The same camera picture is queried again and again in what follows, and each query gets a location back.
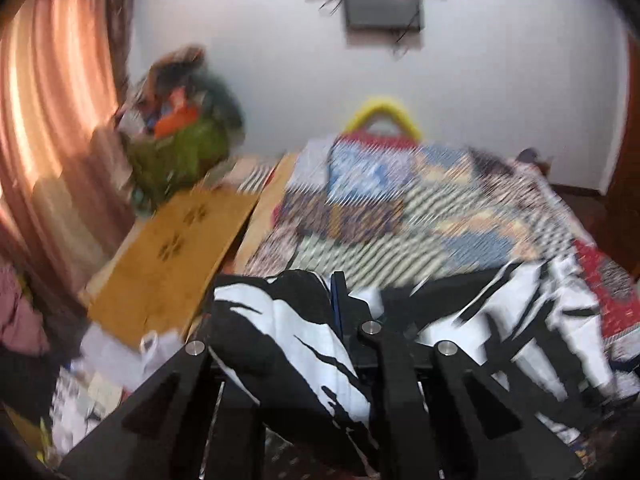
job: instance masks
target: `orange curtain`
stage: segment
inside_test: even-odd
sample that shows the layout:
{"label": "orange curtain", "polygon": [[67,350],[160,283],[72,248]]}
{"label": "orange curtain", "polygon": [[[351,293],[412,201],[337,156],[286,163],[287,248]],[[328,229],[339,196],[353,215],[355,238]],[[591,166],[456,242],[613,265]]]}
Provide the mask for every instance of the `orange curtain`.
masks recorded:
{"label": "orange curtain", "polygon": [[117,107],[105,1],[26,0],[0,38],[0,247],[73,296],[134,219],[124,154],[98,128]]}

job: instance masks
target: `brown door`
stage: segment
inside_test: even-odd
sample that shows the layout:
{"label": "brown door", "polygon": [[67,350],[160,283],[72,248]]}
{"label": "brown door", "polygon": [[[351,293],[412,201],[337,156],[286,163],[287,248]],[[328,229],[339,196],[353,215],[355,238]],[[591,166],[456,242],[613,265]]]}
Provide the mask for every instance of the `brown door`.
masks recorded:
{"label": "brown door", "polygon": [[600,249],[629,272],[640,265],[640,44],[629,37],[629,102],[625,136],[595,233]]}

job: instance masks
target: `pink cloth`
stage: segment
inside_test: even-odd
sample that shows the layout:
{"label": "pink cloth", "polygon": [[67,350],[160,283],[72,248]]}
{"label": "pink cloth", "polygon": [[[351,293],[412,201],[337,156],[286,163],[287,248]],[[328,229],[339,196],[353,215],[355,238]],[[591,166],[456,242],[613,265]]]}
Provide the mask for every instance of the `pink cloth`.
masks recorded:
{"label": "pink cloth", "polygon": [[49,351],[42,314],[23,296],[11,265],[0,266],[0,342],[25,355],[39,356]]}

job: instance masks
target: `white wall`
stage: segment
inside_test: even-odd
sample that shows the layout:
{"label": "white wall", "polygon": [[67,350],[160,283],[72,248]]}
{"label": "white wall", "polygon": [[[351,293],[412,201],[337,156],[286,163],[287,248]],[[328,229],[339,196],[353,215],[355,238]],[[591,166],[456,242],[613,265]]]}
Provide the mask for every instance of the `white wall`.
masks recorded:
{"label": "white wall", "polygon": [[431,140],[505,156],[535,146],[554,157],[554,182],[607,179],[626,95],[625,32],[608,0],[424,0],[420,44],[401,59],[348,36],[323,2],[136,0],[131,75],[204,44],[241,102],[249,152],[301,147],[389,95]]}

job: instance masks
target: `silver screw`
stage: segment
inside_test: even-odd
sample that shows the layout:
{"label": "silver screw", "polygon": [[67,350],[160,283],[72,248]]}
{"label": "silver screw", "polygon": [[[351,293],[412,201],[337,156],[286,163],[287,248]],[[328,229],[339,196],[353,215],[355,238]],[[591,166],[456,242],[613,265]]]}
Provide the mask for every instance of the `silver screw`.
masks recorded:
{"label": "silver screw", "polygon": [[189,355],[200,355],[204,352],[205,346],[202,341],[189,341],[184,349]]}
{"label": "silver screw", "polygon": [[458,351],[458,345],[453,341],[440,341],[438,343],[438,352],[442,355],[453,355]]}
{"label": "silver screw", "polygon": [[382,325],[377,321],[365,321],[362,324],[362,331],[365,334],[376,335],[382,330]]}

